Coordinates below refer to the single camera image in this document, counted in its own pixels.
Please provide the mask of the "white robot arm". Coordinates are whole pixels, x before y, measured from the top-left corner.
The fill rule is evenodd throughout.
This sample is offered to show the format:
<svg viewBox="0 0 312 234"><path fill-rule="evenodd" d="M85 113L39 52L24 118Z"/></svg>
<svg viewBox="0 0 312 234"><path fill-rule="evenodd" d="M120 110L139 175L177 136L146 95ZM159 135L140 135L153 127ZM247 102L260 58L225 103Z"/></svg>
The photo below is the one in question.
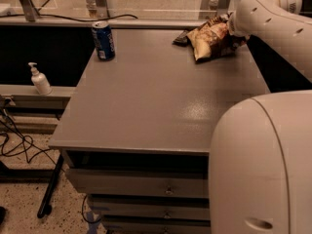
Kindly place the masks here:
<svg viewBox="0 0 312 234"><path fill-rule="evenodd" d="M311 20L302 0L241 0L228 26L257 37L305 78ZM217 123L209 157L212 234L312 234L312 92L243 100Z"/></svg>

